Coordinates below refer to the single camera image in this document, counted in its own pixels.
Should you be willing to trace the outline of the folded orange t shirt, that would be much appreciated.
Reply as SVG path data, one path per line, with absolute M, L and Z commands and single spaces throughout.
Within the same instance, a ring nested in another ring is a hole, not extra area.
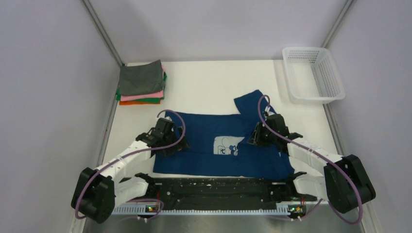
M 158 101 L 120 101 L 119 105 L 159 105 L 161 103 L 160 100 Z

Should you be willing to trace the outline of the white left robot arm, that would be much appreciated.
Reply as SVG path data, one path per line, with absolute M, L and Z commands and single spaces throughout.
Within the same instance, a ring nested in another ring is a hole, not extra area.
M 138 135 L 114 159 L 96 168 L 85 168 L 71 200 L 75 217 L 103 223 L 122 204 L 139 197 L 146 201 L 153 199 L 154 178 L 138 172 L 137 167 L 155 155 L 171 156 L 189 148 L 186 124 L 180 121 L 182 125 L 176 126 L 171 119 L 160 117 L 154 127 Z

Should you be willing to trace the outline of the folded grey t shirt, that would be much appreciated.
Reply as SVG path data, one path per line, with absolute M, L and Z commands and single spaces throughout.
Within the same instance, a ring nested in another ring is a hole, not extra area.
M 160 60 L 120 68 L 119 94 L 122 96 L 152 94 L 162 91 L 164 87 L 164 71 Z

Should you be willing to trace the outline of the aluminium frame post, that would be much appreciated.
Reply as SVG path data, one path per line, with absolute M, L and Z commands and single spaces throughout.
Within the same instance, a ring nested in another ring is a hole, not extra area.
M 344 20 L 347 18 L 348 14 L 350 13 L 351 9 L 356 4 L 357 0 L 347 0 L 339 12 L 335 22 L 333 23 L 329 33 L 325 37 L 325 40 L 322 43 L 322 48 L 328 49 L 333 42 L 336 34 L 338 33 L 340 27 L 343 25 Z
M 105 46 L 107 47 L 109 53 L 111 56 L 115 59 L 116 63 L 121 67 L 124 66 L 124 62 L 122 61 L 119 53 L 117 52 L 109 34 L 107 33 L 106 29 L 104 28 L 103 23 L 99 19 L 99 16 L 97 12 L 95 11 L 91 1 L 89 0 L 81 0 L 81 3 L 85 7 L 87 13 L 89 14 L 91 20 L 93 21 L 93 24 L 95 25 L 101 39 L 105 43 Z

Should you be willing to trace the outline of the dark blue t shirt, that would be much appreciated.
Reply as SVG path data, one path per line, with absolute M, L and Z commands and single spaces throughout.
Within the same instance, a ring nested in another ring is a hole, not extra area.
M 275 145 L 255 146 L 248 143 L 256 125 L 261 122 L 258 108 L 275 114 L 273 107 L 255 90 L 234 99 L 238 110 L 232 115 L 201 115 L 180 112 L 170 117 L 177 125 L 185 123 L 190 148 L 171 156 L 156 156 L 153 171 L 164 174 L 198 176 L 231 176 L 282 180 L 295 170 L 289 157 Z

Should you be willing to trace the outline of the folded pink t shirt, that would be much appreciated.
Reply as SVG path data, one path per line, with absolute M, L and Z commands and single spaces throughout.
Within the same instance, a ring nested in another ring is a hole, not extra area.
M 158 68 L 122 67 L 117 99 L 121 101 L 164 96 L 165 70 Z

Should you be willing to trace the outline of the white perforated plastic basket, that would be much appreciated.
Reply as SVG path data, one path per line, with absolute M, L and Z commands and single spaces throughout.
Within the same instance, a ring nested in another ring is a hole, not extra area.
M 331 52 L 318 47 L 286 47 L 282 50 L 285 82 L 290 101 L 328 104 L 346 96 Z

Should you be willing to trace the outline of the left aluminium frame post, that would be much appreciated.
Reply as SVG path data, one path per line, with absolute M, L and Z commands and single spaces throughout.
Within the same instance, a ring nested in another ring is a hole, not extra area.
M 89 14 L 91 20 L 93 21 L 93 24 L 95 25 L 101 39 L 105 43 L 105 46 L 107 47 L 109 53 L 111 56 L 115 59 L 116 63 L 121 67 L 124 66 L 124 62 L 122 61 L 119 53 L 117 52 L 109 34 L 107 33 L 106 29 L 104 28 L 103 23 L 99 19 L 99 16 L 97 12 L 95 11 L 91 1 L 89 0 L 81 0 L 81 3 L 85 7 L 87 13 Z

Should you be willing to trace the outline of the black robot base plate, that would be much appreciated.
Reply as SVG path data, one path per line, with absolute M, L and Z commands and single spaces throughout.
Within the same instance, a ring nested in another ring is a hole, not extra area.
M 142 197 L 131 203 L 153 202 L 162 210 L 269 210 L 291 202 L 305 205 L 317 201 L 298 194 L 289 179 L 258 178 L 150 178 Z

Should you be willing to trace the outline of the folded green t shirt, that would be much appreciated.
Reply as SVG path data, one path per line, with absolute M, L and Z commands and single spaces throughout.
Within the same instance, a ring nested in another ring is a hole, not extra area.
M 116 97 L 115 99 L 117 101 L 162 101 L 164 99 L 164 92 L 165 92 L 166 86 L 163 87 L 163 89 L 159 92 L 151 93 L 151 94 L 146 94 L 146 95 L 137 95 L 137 96 L 122 96 L 120 94 L 120 88 L 118 87 L 116 90 Z

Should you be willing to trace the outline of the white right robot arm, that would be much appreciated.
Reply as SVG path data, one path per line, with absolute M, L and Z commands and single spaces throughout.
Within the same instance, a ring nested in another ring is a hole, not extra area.
M 289 178 L 285 194 L 291 200 L 303 195 L 329 202 L 339 213 L 347 213 L 376 198 L 376 191 L 360 160 L 355 155 L 342 156 L 314 145 L 299 133 L 291 133 L 280 114 L 260 114 L 249 143 L 276 146 L 282 154 L 300 161 L 320 175 L 299 171 Z

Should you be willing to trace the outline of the right aluminium frame post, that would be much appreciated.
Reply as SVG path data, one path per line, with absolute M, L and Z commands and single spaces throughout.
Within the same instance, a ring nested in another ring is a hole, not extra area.
M 336 34 L 338 33 L 340 27 L 343 25 L 344 20 L 347 18 L 348 14 L 350 13 L 351 9 L 356 4 L 357 0 L 347 0 L 339 12 L 335 22 L 333 23 L 329 33 L 325 37 L 325 40 L 322 43 L 322 48 L 328 49 L 333 42 Z

